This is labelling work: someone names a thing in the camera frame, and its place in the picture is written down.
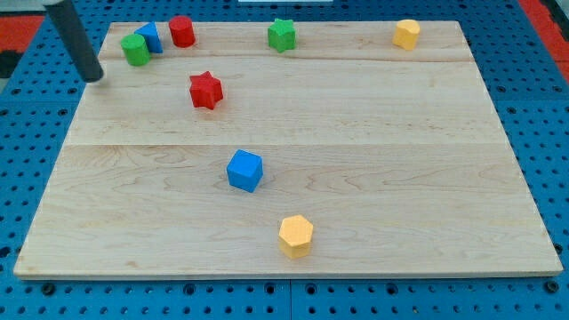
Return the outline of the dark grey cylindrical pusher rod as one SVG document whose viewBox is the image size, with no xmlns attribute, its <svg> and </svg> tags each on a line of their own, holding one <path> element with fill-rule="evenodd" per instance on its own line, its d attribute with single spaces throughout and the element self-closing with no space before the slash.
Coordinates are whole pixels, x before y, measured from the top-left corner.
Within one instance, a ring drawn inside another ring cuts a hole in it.
<svg viewBox="0 0 569 320">
<path fill-rule="evenodd" d="M 93 83 L 104 75 L 72 0 L 44 0 L 44 8 L 82 80 Z"/>
</svg>

